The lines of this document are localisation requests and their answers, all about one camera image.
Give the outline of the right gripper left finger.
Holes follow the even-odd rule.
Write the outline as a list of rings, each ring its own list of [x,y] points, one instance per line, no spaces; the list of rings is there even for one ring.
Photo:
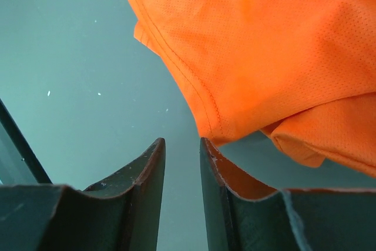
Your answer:
[[[1,249],[155,250],[165,153],[165,140],[158,138],[85,190],[1,186]]]

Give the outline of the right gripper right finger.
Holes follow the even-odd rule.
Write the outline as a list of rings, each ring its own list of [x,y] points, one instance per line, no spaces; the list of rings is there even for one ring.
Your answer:
[[[200,140],[210,250],[374,250],[375,190],[276,189]]]

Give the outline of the orange t shirt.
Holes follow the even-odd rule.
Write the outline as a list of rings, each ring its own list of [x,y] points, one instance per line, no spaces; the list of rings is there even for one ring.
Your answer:
[[[199,135],[375,175],[375,0],[128,0]]]

